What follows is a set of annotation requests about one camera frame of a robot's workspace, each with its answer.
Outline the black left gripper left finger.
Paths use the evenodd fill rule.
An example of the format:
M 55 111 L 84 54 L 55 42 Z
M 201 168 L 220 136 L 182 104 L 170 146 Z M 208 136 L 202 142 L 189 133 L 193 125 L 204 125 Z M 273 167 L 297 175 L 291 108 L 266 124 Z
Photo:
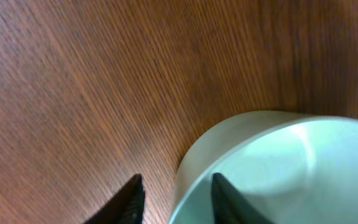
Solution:
M 144 207 L 142 176 L 135 174 L 85 224 L 142 224 Z

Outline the mint green small bowl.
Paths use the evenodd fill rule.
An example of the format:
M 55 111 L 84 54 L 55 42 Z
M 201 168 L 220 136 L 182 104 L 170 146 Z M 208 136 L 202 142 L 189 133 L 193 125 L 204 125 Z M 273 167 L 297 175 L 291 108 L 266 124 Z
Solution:
M 170 223 L 216 223 L 214 179 L 235 188 L 247 223 L 358 223 L 358 119 L 253 111 L 189 148 Z

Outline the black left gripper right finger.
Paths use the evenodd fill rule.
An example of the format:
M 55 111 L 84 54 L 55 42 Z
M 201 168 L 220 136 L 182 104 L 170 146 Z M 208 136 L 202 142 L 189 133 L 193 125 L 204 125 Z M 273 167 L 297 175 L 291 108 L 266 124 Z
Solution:
M 215 224 L 273 224 L 221 173 L 212 175 L 211 200 Z

